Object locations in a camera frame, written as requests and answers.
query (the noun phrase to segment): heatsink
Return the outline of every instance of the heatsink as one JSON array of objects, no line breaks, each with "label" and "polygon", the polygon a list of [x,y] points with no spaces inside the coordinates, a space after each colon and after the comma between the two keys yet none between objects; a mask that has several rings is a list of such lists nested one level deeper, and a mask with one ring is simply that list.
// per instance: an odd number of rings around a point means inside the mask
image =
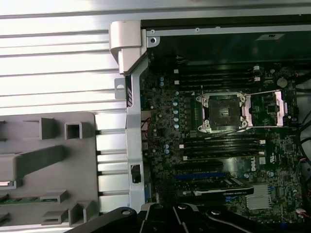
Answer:
[{"label": "heatsink", "polygon": [[271,196],[269,194],[269,185],[254,185],[254,194],[246,196],[246,205],[250,210],[271,208]]}]

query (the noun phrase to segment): metal bracket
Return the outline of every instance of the metal bracket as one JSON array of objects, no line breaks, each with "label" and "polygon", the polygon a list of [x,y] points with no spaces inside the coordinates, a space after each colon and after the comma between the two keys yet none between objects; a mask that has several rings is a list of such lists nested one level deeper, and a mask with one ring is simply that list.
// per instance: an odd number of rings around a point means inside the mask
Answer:
[{"label": "metal bracket", "polygon": [[110,25],[110,52],[119,64],[120,74],[130,74],[147,51],[146,30],[140,20],[117,21]]},{"label": "metal bracket", "polygon": [[115,79],[115,98],[117,100],[126,99],[125,78]]}]

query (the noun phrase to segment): capacitor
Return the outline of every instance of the capacitor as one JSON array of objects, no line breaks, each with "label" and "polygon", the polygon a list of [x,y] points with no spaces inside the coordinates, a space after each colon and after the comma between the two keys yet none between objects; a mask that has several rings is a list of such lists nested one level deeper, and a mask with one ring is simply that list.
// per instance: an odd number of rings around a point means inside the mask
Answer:
[{"label": "capacitor", "polygon": [[267,175],[271,178],[274,177],[274,172],[272,171],[267,171]]}]

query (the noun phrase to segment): chip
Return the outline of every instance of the chip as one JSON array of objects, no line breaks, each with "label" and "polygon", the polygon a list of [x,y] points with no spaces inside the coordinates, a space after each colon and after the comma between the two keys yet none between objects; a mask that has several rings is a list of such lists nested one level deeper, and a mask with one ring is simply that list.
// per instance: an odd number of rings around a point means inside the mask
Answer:
[{"label": "chip", "polygon": [[285,175],[284,176],[284,181],[291,181],[291,176],[290,175]]},{"label": "chip", "polygon": [[235,130],[241,125],[240,100],[236,95],[210,96],[208,113],[213,131]]},{"label": "chip", "polygon": [[293,147],[292,144],[286,144],[286,145],[285,145],[285,149],[286,149],[287,151],[292,151],[292,150],[294,149],[294,147]]}]

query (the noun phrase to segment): circuit board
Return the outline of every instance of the circuit board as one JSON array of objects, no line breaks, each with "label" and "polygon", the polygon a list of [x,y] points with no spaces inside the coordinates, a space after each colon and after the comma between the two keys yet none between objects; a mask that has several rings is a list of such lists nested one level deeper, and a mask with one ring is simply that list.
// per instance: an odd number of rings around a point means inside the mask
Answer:
[{"label": "circuit board", "polygon": [[[180,86],[179,80],[183,77],[178,69],[142,79],[143,156],[150,163],[154,186],[169,183],[177,193],[181,190],[181,195],[187,196],[188,190],[194,189],[207,194],[204,189],[207,183],[209,187],[211,183],[227,183],[221,199],[215,195],[208,197],[213,204],[219,203],[234,213],[262,223],[301,222],[303,220],[295,212],[302,205],[296,174],[297,71],[282,64],[255,64],[248,69],[251,69],[253,84],[241,87],[234,83],[219,89],[204,89],[200,83]],[[193,75],[188,80],[195,83]],[[253,127],[245,130],[242,127],[241,131],[238,128],[236,133],[215,138],[214,135],[222,133],[200,131],[207,111],[204,113],[203,102],[198,99],[206,93],[232,92],[246,93],[245,96],[258,93],[250,99]],[[286,103],[282,126],[277,125],[280,106],[276,92]],[[221,107],[217,111],[226,117],[228,109]],[[213,151],[213,154],[206,156],[206,151]],[[251,186],[252,194],[229,192],[228,186],[234,183],[230,179],[242,183],[243,190]],[[209,201],[200,200],[199,205],[208,206]]]}]

